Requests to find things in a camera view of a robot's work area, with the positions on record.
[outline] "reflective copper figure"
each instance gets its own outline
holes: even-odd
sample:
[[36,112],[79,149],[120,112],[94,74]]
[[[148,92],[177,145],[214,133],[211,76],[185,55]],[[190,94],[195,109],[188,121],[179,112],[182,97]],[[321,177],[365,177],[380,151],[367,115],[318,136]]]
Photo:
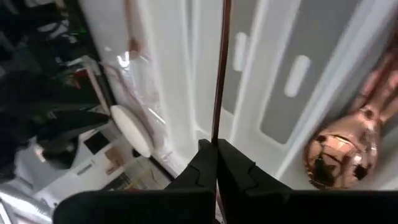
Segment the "reflective copper figure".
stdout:
[[[331,123],[309,142],[304,163],[319,189],[347,189],[365,178],[377,161],[380,129],[398,112],[397,55],[388,54],[373,71],[363,94],[374,94],[364,106]],[[362,99],[357,98],[354,106]]]

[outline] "copper mannequin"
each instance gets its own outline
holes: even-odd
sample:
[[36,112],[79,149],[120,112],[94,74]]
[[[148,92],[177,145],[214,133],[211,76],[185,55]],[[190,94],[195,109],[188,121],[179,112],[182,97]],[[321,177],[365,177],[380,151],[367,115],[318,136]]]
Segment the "copper mannequin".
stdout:
[[319,189],[347,189],[375,166],[382,125],[398,112],[398,55],[389,52],[373,71],[363,95],[374,93],[359,109],[331,123],[309,142],[304,163],[310,183]]

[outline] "white enclosure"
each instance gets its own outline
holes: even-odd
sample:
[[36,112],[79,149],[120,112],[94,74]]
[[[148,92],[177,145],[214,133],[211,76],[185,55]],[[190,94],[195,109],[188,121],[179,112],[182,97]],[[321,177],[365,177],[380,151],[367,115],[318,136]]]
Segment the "white enclosure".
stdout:
[[[80,0],[102,63],[118,67],[145,108],[154,157],[178,175],[210,138],[222,0]],[[233,0],[220,137],[293,189],[313,189],[302,150],[336,118],[381,56],[397,0]],[[134,110],[108,74],[118,103]],[[379,164],[359,189],[398,188],[397,119]]]

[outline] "white round disc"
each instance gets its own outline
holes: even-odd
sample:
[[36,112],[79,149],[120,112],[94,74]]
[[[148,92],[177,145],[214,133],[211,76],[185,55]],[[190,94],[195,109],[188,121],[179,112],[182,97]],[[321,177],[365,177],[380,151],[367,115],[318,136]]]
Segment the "white round disc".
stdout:
[[142,122],[132,112],[121,105],[111,106],[114,122],[124,137],[144,157],[150,157],[154,144]]

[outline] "copper rod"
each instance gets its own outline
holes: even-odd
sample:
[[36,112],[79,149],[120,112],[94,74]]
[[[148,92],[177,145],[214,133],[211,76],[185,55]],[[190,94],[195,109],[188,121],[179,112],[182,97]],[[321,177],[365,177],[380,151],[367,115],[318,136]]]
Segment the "copper rod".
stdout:
[[220,57],[218,59],[218,74],[216,83],[216,98],[214,102],[213,127],[211,143],[218,145],[218,130],[220,126],[221,102],[223,100],[226,59],[228,58],[229,23],[231,22],[231,0],[224,0],[223,25],[221,31]]

